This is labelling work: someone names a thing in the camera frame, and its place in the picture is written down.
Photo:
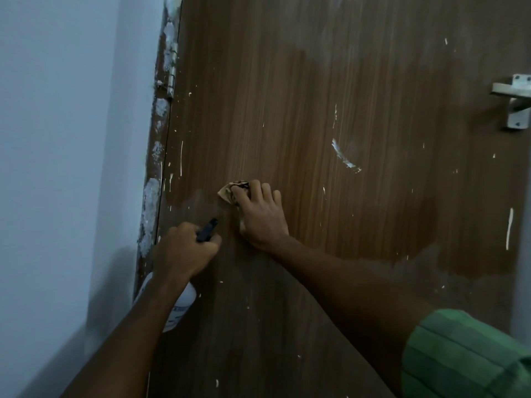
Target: green shirt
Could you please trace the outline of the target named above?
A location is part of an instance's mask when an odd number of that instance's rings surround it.
[[[531,398],[531,352],[457,310],[438,310],[411,334],[402,357],[407,398]]]

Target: white wall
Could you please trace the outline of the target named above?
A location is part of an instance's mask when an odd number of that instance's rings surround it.
[[[57,396],[130,305],[162,16],[0,0],[3,397]]]

